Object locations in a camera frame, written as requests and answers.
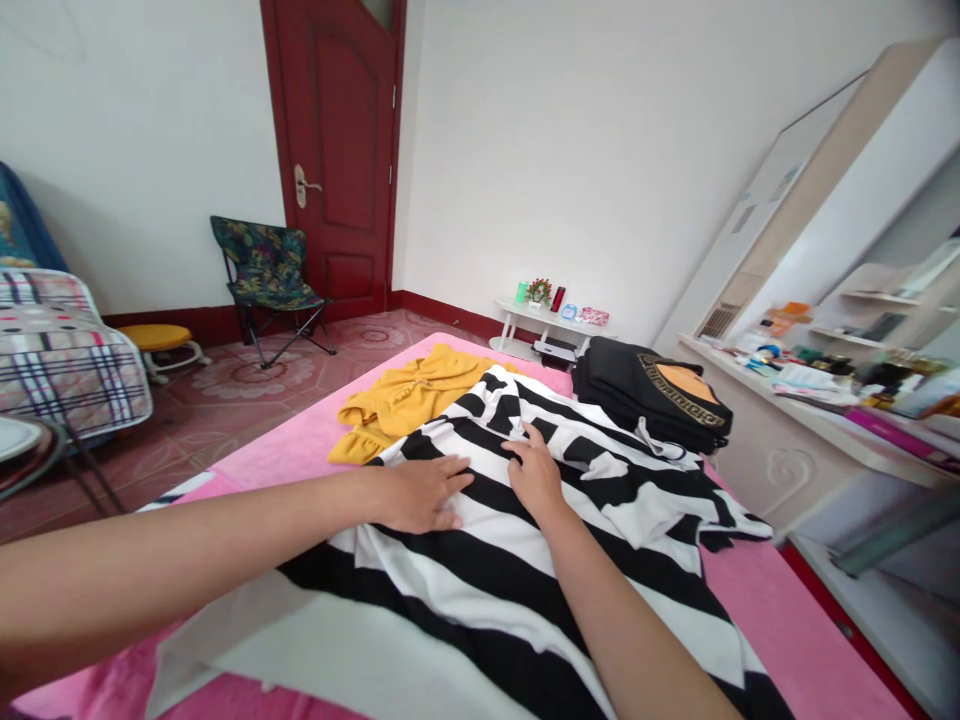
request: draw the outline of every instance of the person's right hand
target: person's right hand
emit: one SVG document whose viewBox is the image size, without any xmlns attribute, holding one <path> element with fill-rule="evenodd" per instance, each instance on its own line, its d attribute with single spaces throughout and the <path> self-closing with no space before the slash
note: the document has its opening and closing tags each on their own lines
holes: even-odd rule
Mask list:
<svg viewBox="0 0 960 720">
<path fill-rule="evenodd" d="M 394 530 L 425 533 L 459 530 L 463 520 L 444 506 L 453 495 L 473 482 L 473 475 L 460 475 L 470 458 L 446 455 L 436 460 L 409 460 L 381 470 L 377 484 L 379 512 L 374 522 Z"/>
<path fill-rule="evenodd" d="M 560 468 L 550 456 L 543 435 L 530 423 L 524 423 L 523 429 L 530 436 L 528 442 L 508 440 L 500 445 L 519 455 L 522 461 L 521 464 L 516 458 L 510 460 L 508 471 L 514 492 L 535 519 L 569 509 L 560 489 Z"/>
</svg>

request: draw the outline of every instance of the plaid blanket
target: plaid blanket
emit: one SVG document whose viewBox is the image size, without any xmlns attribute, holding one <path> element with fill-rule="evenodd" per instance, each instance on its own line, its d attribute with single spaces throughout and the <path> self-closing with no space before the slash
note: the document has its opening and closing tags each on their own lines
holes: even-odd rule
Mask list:
<svg viewBox="0 0 960 720">
<path fill-rule="evenodd" d="M 77 277 L 0 272 L 0 412 L 69 423 L 81 437 L 153 412 L 140 351 L 103 324 Z"/>
</svg>

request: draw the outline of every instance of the black and white striped shirt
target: black and white striped shirt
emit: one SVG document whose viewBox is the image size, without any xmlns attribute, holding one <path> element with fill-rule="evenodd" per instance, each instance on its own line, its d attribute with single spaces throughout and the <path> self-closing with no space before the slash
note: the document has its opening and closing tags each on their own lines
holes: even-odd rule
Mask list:
<svg viewBox="0 0 960 720">
<path fill-rule="evenodd" d="M 567 502 L 735 707 L 789 717 L 707 588 L 698 548 L 767 539 L 770 527 L 698 456 L 499 366 L 373 461 L 469 457 L 476 479 L 451 500 L 461 531 L 362 525 L 213 603 L 161 646 L 150 712 L 227 671 L 375 718 L 615 717 L 546 541 L 509 485 L 500 444 L 524 438 L 522 422 L 543 434 Z"/>
</svg>

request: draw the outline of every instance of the red bottle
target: red bottle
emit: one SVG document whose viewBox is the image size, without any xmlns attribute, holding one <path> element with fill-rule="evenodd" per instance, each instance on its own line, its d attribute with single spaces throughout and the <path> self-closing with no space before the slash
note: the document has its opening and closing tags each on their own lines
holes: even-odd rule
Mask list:
<svg viewBox="0 0 960 720">
<path fill-rule="evenodd" d="M 553 305 L 550 306 L 550 312 L 556 312 L 560 309 L 560 303 L 563 302 L 563 294 L 567 291 L 565 287 L 558 287 L 557 294 L 553 298 Z"/>
</svg>

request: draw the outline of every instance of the pink bed sheet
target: pink bed sheet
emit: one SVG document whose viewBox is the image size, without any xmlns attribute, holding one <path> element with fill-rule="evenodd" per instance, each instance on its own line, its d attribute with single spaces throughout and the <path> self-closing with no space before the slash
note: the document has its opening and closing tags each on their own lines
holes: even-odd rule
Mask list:
<svg viewBox="0 0 960 720">
<path fill-rule="evenodd" d="M 213 480 L 184 501 L 279 485 L 342 470 L 326 461 L 347 427 L 335 420 L 346 398 L 368 388 L 388 367 L 427 355 L 443 342 L 455 350 L 514 363 L 563 395 L 570 376 L 502 355 L 443 333 L 394 356 L 296 417 L 214 465 Z M 708 474 L 722 480 L 708 466 Z M 907 714 L 846 641 L 773 545 L 735 541 L 735 548 L 704 552 L 707 583 L 750 641 L 797 718 L 811 720 Z M 141 642 L 111 660 L 39 688 L 16 705 L 41 718 L 64 715 L 87 720 L 143 717 L 155 670 L 156 645 L 175 628 Z M 258 683 L 222 676 L 164 715 L 166 720 L 201 718 L 357 718 L 332 703 L 283 688 L 264 693 Z"/>
</svg>

